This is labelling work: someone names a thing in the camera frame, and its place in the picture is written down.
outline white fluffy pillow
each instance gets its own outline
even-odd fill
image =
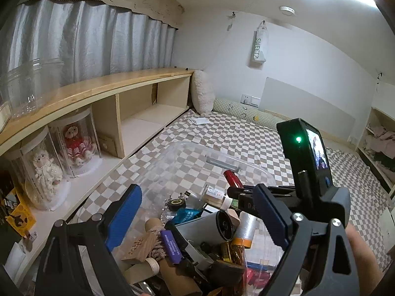
[[[195,70],[192,75],[191,96],[196,111],[208,116],[213,110],[215,94],[207,73]]]

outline curtain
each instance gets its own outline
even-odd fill
[[[0,31],[0,74],[29,60],[59,58],[64,86],[169,67],[174,35],[161,21],[97,1],[33,0],[17,6]]]

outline checkered blanket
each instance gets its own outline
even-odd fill
[[[211,124],[196,126],[189,122],[190,118],[195,117],[198,115],[189,110],[127,159],[89,196],[73,221],[86,221],[97,212],[103,213],[110,203],[122,196],[137,177],[147,172],[151,163],[166,150],[169,143],[175,141],[201,144],[261,166],[274,176],[277,185],[294,184],[290,163],[284,157],[276,131],[215,112],[209,117]],[[350,190],[350,220],[373,249],[380,268],[386,268],[390,257],[384,251],[378,219],[390,203],[382,193],[379,181],[360,158],[331,149],[327,149],[327,154],[334,184]],[[193,186],[201,188],[201,184],[207,180],[190,173],[179,174],[179,184],[174,188],[178,193],[180,187],[183,191],[193,189]],[[153,195],[150,199],[154,201],[158,197]],[[132,225],[144,221],[141,213],[136,217]],[[132,239],[135,233],[131,232],[129,235]]]

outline clear plastic box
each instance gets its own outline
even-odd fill
[[[60,59],[35,59],[1,76],[1,98],[4,102],[9,100],[13,118],[29,114],[47,103],[50,91],[63,84],[63,65]]]
[[[161,216],[165,201],[170,195],[178,196],[179,193],[187,190],[200,194],[205,184],[211,184],[226,191],[229,185],[223,173],[227,169],[234,169],[244,185],[259,183],[264,183],[266,186],[276,185],[274,177],[260,166],[191,142],[171,143],[165,152],[151,161],[146,169],[146,173],[133,181],[143,191],[142,204],[123,242],[112,251],[121,271],[125,271],[128,267],[121,259],[128,253],[135,238],[145,233],[145,222],[150,218]],[[253,240],[252,248],[246,252],[246,260],[258,265],[270,265],[269,275],[271,275],[270,273],[281,259],[282,250],[271,241],[260,219],[256,223],[255,238],[257,238],[256,243],[254,244]],[[87,256],[86,251],[82,253],[84,266],[89,264],[86,260]],[[102,295],[90,265],[86,266],[86,271],[90,273],[88,279],[95,294]],[[248,287],[249,295],[257,295],[262,289],[259,288],[261,286],[259,281],[256,282],[256,285]]]

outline yellow box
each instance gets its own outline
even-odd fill
[[[30,208],[23,199],[23,195],[16,188],[11,190],[11,193],[17,196],[19,205],[7,216],[5,219],[14,228],[17,233],[22,237],[25,237],[25,230],[30,230],[31,227],[36,223],[36,219],[32,215]]]

